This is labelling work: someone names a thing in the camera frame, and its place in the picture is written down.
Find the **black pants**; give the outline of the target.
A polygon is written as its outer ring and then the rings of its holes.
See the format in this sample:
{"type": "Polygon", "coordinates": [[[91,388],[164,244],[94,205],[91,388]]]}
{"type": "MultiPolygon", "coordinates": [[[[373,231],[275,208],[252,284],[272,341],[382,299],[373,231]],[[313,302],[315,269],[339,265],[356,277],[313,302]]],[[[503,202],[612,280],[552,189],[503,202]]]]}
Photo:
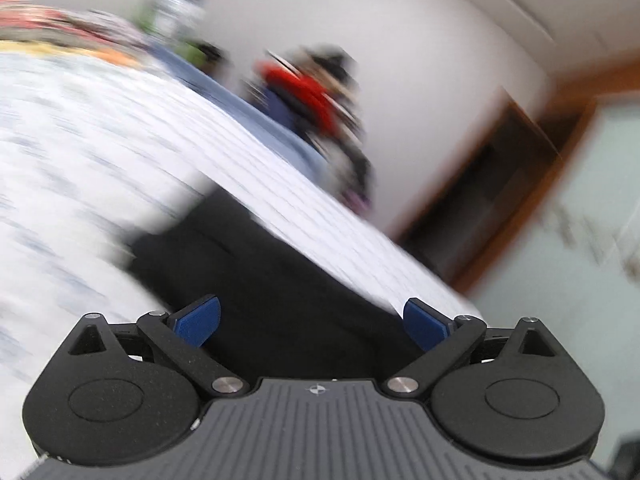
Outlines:
{"type": "Polygon", "coordinates": [[[128,272],[171,311],[221,305],[203,349],[248,382],[263,377],[380,382],[422,350],[401,318],[359,296],[216,188],[180,221],[130,240],[128,272]]]}

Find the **frosted glass sliding door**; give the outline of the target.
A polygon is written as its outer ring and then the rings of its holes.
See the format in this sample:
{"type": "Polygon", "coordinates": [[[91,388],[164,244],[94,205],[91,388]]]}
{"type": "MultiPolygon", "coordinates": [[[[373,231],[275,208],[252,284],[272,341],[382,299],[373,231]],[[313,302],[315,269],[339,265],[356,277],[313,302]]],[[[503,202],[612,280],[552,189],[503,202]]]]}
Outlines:
{"type": "Polygon", "coordinates": [[[533,221],[469,298],[495,326],[540,318],[600,391],[594,460],[639,434],[639,101],[597,110],[533,221]]]}

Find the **white script-print bed quilt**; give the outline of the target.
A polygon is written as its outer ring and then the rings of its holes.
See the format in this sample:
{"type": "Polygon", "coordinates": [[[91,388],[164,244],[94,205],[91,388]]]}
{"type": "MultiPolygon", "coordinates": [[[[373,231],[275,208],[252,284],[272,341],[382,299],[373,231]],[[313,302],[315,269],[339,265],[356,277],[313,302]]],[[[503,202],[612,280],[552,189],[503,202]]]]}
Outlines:
{"type": "Polygon", "coordinates": [[[157,302],[120,268],[122,238],[178,219],[217,183],[271,232],[381,308],[472,304],[220,107],[159,70],[80,55],[1,57],[1,474],[35,453],[30,386],[81,315],[157,302]]]}

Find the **blue blanket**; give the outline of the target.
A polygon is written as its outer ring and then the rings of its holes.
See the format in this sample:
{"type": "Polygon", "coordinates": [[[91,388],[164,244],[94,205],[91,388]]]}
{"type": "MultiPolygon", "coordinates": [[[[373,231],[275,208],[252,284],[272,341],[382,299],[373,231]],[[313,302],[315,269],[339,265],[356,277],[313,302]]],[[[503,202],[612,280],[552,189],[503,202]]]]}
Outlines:
{"type": "Polygon", "coordinates": [[[171,76],[209,100],[242,125],[270,151],[286,160],[315,185],[322,185],[326,160],[295,133],[284,128],[252,104],[224,88],[171,50],[152,41],[149,52],[166,66],[171,76]]]}

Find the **pile of clothes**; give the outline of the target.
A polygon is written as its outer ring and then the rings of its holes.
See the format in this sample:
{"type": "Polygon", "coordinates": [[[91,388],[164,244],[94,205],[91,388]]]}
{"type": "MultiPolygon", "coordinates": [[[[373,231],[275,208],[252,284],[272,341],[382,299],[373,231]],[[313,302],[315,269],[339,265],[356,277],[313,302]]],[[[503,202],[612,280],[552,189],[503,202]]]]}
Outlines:
{"type": "Polygon", "coordinates": [[[372,165],[363,153],[354,59],[337,46],[267,51],[253,67],[247,96],[326,161],[322,188],[359,217],[371,209],[372,165]]]}

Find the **floral colourful quilt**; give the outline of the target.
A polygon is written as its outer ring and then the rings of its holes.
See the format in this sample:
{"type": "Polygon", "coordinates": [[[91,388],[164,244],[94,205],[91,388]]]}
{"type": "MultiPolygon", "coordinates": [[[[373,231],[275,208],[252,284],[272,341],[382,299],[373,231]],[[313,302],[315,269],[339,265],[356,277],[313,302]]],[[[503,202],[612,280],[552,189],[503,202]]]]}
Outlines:
{"type": "Polygon", "coordinates": [[[124,18],[28,0],[1,0],[1,51],[88,56],[130,68],[151,64],[149,40],[124,18]]]}

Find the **brown wooden wardrobe frame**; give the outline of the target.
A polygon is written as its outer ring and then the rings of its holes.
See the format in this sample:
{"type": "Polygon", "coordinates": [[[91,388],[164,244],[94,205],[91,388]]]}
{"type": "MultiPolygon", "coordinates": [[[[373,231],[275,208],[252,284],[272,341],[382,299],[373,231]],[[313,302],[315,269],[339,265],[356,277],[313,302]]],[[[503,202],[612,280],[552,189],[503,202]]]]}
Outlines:
{"type": "Polygon", "coordinates": [[[461,165],[399,222],[393,241],[467,294],[533,220],[584,145],[599,108],[638,93],[633,56],[555,77],[534,116],[503,96],[461,165]]]}

